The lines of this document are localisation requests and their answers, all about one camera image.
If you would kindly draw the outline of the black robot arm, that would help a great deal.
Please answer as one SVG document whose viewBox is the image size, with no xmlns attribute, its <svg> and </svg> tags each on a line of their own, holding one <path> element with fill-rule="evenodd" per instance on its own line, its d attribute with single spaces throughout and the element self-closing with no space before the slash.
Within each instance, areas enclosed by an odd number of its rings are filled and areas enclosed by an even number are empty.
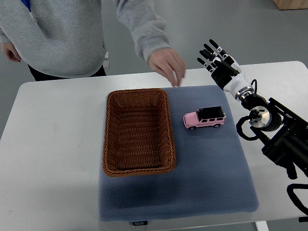
<svg viewBox="0 0 308 231">
<path fill-rule="evenodd" d="M 214 82 L 239 101 L 249 115 L 240 118 L 236 130 L 247 141 L 260 140 L 262 153 L 286 169 L 290 179 L 297 178 L 296 168 L 308 173 L 308 123 L 273 98 L 257 94 L 257 81 L 245 80 L 245 72 L 235 59 L 214 40 L 204 44 L 198 62 Z"/>
</svg>

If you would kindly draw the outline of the person right hand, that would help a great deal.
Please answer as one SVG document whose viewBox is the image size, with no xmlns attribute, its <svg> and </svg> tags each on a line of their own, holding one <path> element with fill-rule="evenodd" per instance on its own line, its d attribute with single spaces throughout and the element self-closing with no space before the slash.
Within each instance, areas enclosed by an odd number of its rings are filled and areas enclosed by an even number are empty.
<svg viewBox="0 0 308 231">
<path fill-rule="evenodd" d="M 15 46 L 11 42 L 1 43 L 1 51 L 9 61 L 19 63 L 22 60 Z"/>
</svg>

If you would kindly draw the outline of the person left hand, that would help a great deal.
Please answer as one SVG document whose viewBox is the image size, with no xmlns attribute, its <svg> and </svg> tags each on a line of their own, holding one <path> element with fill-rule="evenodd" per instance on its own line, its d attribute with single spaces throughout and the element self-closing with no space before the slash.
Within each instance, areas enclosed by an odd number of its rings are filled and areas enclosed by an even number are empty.
<svg viewBox="0 0 308 231">
<path fill-rule="evenodd" d="M 165 77 L 173 87 L 179 87 L 185 78 L 186 65 L 179 54 L 172 48 L 162 48 L 151 53 L 149 67 Z"/>
</svg>

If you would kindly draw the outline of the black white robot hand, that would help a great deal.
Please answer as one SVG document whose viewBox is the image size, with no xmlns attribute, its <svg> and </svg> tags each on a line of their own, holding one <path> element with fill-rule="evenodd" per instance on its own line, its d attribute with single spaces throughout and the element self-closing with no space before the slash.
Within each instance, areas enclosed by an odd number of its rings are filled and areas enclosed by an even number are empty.
<svg viewBox="0 0 308 231">
<path fill-rule="evenodd" d="M 245 73 L 236 61 L 229 56 L 214 40 L 210 45 L 204 44 L 199 53 L 208 61 L 197 58 L 197 61 L 211 73 L 212 79 L 224 91 L 229 92 L 234 99 L 243 100 L 247 95 L 253 94 L 254 89 L 245 80 Z"/>
</svg>

